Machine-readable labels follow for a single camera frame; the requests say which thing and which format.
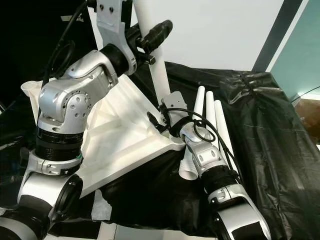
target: black cloth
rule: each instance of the black cloth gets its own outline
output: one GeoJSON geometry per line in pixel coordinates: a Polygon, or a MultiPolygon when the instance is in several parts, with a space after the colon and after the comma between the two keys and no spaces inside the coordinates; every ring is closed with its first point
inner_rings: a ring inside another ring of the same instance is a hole
{"type": "MultiPolygon", "coordinates": [[[[194,69],[175,63],[166,63],[166,69],[171,91],[181,91],[188,109],[193,109],[200,85],[221,100],[244,186],[265,217],[272,239],[320,239],[320,153],[272,75],[194,69]]],[[[148,66],[142,66],[130,78],[156,106],[148,66]]],[[[16,119],[33,123],[31,109],[16,108],[18,116],[24,116],[25,112],[31,116],[16,119]]],[[[0,143],[4,144],[3,139],[12,143],[15,136],[22,136],[21,144],[0,150],[1,166],[16,162],[19,156],[16,152],[29,143],[33,134],[25,125],[19,133],[5,136],[4,129],[15,129],[14,121],[18,121],[13,120],[11,114],[6,111],[0,115],[0,143]]],[[[200,181],[179,177],[183,154],[184,151],[166,152],[102,187],[103,197],[112,206],[110,221],[135,228],[173,229],[188,235],[215,236],[200,181]]],[[[4,194],[1,189],[8,188],[8,184],[0,183],[1,195],[4,194]]],[[[81,213],[75,217],[90,218],[90,203],[83,204],[81,213]]]]}

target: white backdrop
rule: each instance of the white backdrop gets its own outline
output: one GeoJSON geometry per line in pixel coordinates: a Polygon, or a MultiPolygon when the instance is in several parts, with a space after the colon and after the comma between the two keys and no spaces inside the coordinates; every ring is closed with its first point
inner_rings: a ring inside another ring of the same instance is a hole
{"type": "MultiPolygon", "coordinates": [[[[152,0],[155,21],[173,22],[164,59],[194,68],[251,70],[284,0],[152,0]]],[[[102,39],[89,13],[98,48],[102,39]]],[[[132,12],[132,24],[137,22],[132,12]]]]}

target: teal wall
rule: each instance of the teal wall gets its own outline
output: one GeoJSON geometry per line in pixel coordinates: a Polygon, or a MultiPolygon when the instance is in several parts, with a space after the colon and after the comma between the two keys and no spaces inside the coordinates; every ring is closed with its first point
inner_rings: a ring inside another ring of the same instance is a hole
{"type": "Polygon", "coordinates": [[[309,0],[271,72],[289,98],[320,86],[320,0],[309,0]]]}

